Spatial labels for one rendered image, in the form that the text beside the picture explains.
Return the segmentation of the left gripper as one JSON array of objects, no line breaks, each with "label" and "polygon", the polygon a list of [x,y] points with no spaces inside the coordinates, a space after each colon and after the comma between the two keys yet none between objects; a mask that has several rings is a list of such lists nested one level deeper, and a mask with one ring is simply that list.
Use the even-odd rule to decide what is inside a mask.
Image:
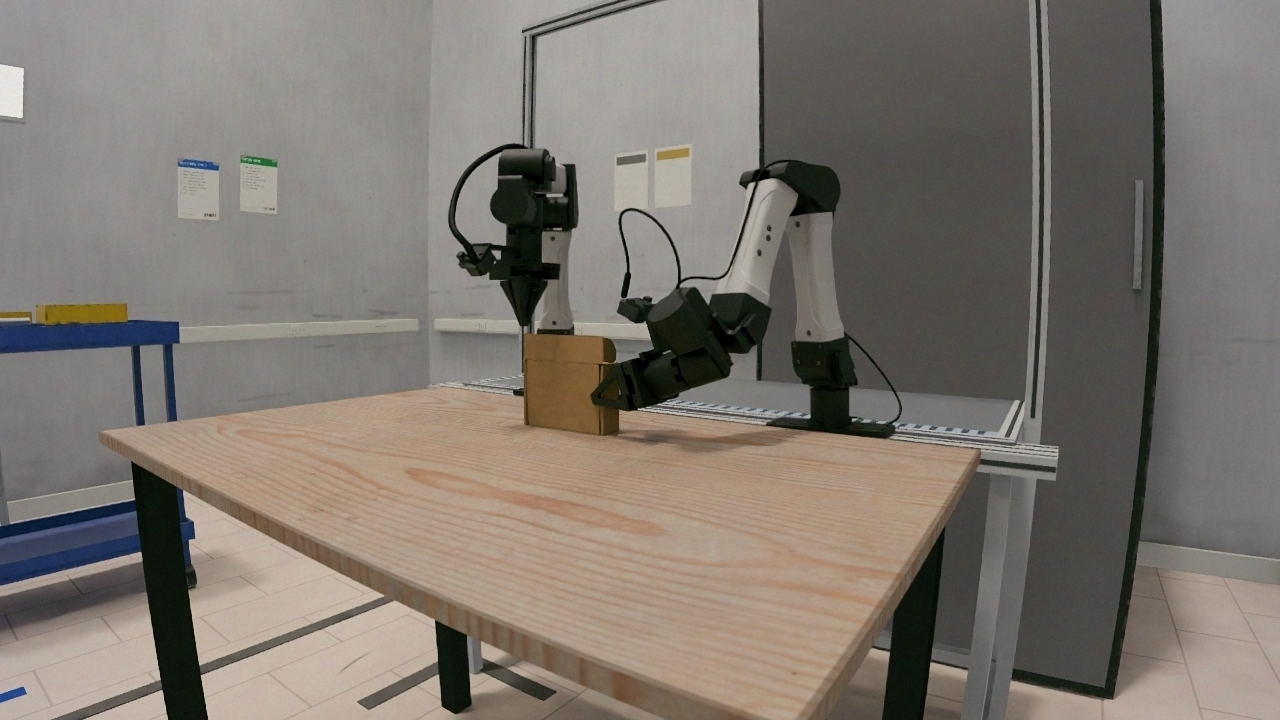
[{"label": "left gripper", "polygon": [[[595,405],[631,413],[637,410],[637,407],[649,407],[664,404],[669,398],[677,398],[680,392],[691,389],[691,387],[687,386],[684,378],[680,379],[678,377],[681,374],[680,368],[678,365],[675,366],[675,363],[678,363],[678,355],[672,352],[663,354],[669,351],[669,348],[648,320],[648,313],[650,313],[655,304],[646,302],[639,297],[626,299],[625,304],[641,310],[654,348],[639,354],[639,357],[614,364],[604,380],[593,391],[591,400]],[[617,379],[620,386],[620,401],[602,398],[602,392],[614,379]]]}]

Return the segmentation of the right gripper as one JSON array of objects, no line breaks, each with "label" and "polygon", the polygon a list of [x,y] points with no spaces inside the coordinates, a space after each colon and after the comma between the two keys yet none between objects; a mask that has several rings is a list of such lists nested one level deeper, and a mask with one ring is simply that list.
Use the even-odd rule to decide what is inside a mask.
[{"label": "right gripper", "polygon": [[[559,281],[561,264],[541,263],[541,231],[529,228],[506,228],[506,245],[472,243],[479,263],[490,251],[500,251],[489,270],[489,281],[500,281],[518,325],[527,327],[548,281]],[[502,250],[494,250],[502,249]],[[526,290],[526,291],[525,291]]]}]

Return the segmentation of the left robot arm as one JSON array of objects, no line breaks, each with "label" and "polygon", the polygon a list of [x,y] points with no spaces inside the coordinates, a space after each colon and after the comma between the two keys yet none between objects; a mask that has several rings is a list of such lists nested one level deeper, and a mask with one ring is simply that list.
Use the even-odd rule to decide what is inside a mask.
[{"label": "left robot arm", "polygon": [[733,261],[709,305],[696,287],[675,288],[652,307],[648,320],[678,355],[675,366],[689,387],[727,378],[733,366],[730,354],[748,354],[765,336],[771,275],[786,231],[797,301],[794,372],[812,387],[810,419],[782,416],[765,427],[887,438],[893,424],[849,416],[849,387],[858,386],[858,377],[838,316],[831,249],[838,177],[829,167],[803,161],[776,164],[756,181],[762,170],[744,172],[739,181],[748,190],[742,219],[746,210],[748,215]]}]

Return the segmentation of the brown cardboard box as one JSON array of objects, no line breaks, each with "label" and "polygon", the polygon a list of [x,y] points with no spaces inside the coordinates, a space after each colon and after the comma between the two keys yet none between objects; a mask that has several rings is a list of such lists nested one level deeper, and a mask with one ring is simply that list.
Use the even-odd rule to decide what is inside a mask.
[{"label": "brown cardboard box", "polygon": [[620,430],[620,410],[591,400],[618,364],[611,340],[524,333],[524,424],[594,436]]}]

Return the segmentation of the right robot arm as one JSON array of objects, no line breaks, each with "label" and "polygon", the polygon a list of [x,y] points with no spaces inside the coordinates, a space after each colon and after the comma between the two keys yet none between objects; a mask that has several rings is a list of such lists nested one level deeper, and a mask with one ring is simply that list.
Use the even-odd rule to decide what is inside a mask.
[{"label": "right robot arm", "polygon": [[[563,196],[547,197],[547,193],[563,193]],[[557,164],[547,149],[503,149],[490,210],[497,222],[506,224],[506,228],[515,228],[515,234],[516,228],[529,228],[529,234],[531,229],[541,231],[541,263],[561,264],[561,281],[548,281],[543,293],[538,334],[573,334],[568,254],[572,231],[579,225],[575,164]],[[562,231],[545,228],[562,228]],[[472,277],[486,275],[497,260],[492,250],[476,266],[466,263],[465,256],[465,251],[457,252],[458,265]]]}]

